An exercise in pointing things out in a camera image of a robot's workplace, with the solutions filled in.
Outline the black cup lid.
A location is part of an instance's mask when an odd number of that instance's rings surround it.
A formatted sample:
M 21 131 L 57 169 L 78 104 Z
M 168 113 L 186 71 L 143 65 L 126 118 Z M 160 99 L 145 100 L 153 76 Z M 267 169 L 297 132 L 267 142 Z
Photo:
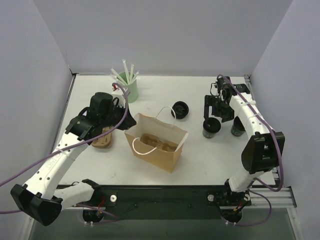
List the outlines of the black cup lid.
M 217 118 L 209 117 L 203 122 L 203 129 L 211 134 L 216 134 L 221 130 L 221 123 Z

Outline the black coffee cup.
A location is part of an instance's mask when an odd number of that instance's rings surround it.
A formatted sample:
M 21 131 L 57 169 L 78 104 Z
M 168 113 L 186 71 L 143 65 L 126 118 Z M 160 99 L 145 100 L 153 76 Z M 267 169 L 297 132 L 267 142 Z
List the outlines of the black coffee cup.
M 202 135 L 207 139 L 212 139 L 220 130 L 210 130 L 203 128 Z
M 240 137 L 246 132 L 245 127 L 238 116 L 234 118 L 230 132 L 235 137 Z

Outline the single brown cup carrier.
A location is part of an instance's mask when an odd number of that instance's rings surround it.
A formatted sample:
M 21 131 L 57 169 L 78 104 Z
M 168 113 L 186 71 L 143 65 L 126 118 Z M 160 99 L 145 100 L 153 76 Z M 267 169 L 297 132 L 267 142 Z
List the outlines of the single brown cup carrier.
M 166 152 L 174 152 L 178 145 L 174 142 L 168 141 L 168 140 L 161 140 L 159 137 L 144 133 L 140 137 L 140 141 L 148 146 L 151 146 L 153 148 L 157 148 Z

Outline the brown cardboard cup carrier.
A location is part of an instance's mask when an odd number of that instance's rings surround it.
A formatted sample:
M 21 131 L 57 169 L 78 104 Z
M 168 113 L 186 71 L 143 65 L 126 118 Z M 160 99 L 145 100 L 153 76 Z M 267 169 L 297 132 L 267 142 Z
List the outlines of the brown cardboard cup carrier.
M 94 140 L 91 143 L 91 146 L 98 149 L 105 149 L 112 143 L 112 138 L 112 133 L 105 134 L 104 136 Z

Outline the brown paper bag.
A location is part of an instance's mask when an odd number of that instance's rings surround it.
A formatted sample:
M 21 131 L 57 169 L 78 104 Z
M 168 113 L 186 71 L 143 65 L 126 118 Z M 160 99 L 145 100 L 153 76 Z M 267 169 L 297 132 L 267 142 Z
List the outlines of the brown paper bag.
M 165 123 L 158 116 L 138 113 L 133 119 L 136 125 L 124 131 L 133 155 L 172 173 L 189 133 L 177 127 L 175 121 Z

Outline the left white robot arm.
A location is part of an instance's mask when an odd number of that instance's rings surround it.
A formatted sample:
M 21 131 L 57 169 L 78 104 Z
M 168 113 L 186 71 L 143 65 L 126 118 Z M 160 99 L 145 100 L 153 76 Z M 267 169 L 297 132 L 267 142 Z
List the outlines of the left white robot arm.
M 58 185 L 77 157 L 103 134 L 136 125 L 129 111 L 128 95 L 95 93 L 88 107 L 72 118 L 54 152 L 24 184 L 15 184 L 10 194 L 17 207 L 43 226 L 52 224 L 66 208 L 102 199 L 101 186 L 90 179 L 58 189 Z

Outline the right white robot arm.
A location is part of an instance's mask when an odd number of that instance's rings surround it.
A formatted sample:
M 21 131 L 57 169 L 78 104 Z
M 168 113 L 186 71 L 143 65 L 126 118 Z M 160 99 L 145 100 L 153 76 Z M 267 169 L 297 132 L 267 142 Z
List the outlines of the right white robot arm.
M 232 121 L 231 133 L 248 137 L 240 156 L 241 167 L 227 180 L 229 187 L 221 192 L 223 201 L 233 204 L 260 176 L 280 166 L 285 136 L 264 120 L 246 84 L 232 84 L 219 77 L 211 86 L 217 92 L 204 97 L 203 135 L 212 138 L 222 123 Z

